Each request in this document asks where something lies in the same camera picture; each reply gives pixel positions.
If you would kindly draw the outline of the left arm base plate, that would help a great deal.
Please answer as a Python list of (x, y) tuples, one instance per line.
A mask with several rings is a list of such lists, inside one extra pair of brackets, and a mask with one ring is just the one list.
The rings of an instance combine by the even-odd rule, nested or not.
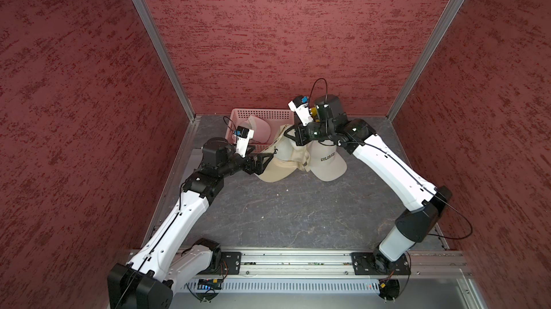
[(241, 252), (221, 252), (215, 274), (220, 276), (238, 275), (242, 260)]

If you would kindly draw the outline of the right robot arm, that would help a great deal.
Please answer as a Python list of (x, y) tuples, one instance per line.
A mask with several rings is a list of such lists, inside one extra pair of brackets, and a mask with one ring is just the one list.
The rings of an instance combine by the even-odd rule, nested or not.
[(365, 120), (348, 119), (337, 96), (318, 98), (309, 107), (306, 96), (288, 104), (300, 122), (291, 127), (290, 139), (298, 146), (330, 141), (370, 167), (394, 191), (405, 207), (395, 225), (374, 251), (374, 262), (389, 268), (414, 245), (422, 242), (443, 216), (452, 197), (404, 163)]

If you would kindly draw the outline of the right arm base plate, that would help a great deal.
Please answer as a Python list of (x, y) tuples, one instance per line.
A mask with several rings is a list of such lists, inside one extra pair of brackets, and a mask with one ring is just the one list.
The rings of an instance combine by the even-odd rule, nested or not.
[(353, 252), (350, 256), (356, 275), (389, 277), (391, 275), (406, 276), (411, 274), (407, 254), (402, 254), (394, 262), (378, 252)]

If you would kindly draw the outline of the beige baseball cap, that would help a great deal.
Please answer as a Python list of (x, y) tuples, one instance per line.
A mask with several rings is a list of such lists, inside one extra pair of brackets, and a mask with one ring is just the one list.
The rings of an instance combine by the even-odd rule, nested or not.
[(275, 183), (294, 171), (309, 172), (311, 157), (307, 146), (297, 146), (296, 143), (286, 137), (284, 132), (293, 125), (282, 125), (273, 143), (264, 150), (264, 153), (273, 155), (272, 160), (265, 166), (261, 175), (257, 175), (261, 181)]

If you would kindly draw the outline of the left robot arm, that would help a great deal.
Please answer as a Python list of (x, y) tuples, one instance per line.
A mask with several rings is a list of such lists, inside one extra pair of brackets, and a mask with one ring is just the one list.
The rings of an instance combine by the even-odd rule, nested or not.
[(111, 269), (108, 282), (110, 308), (168, 308), (175, 292), (195, 275), (218, 271), (220, 246), (201, 239), (178, 263), (173, 260), (192, 227), (222, 191), (228, 176), (243, 171), (261, 175), (274, 153), (253, 153), (247, 142), (237, 145), (211, 138), (202, 146), (198, 169), (180, 186), (176, 204), (146, 245), (126, 264)]

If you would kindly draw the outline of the white Colorado baseball cap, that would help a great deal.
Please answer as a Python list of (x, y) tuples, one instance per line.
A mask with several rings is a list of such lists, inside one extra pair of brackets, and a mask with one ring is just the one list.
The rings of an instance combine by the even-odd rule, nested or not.
[(347, 164), (337, 152), (337, 146), (325, 146), (318, 141), (307, 146), (309, 152), (310, 171), (321, 181), (330, 182), (343, 176), (347, 171)]

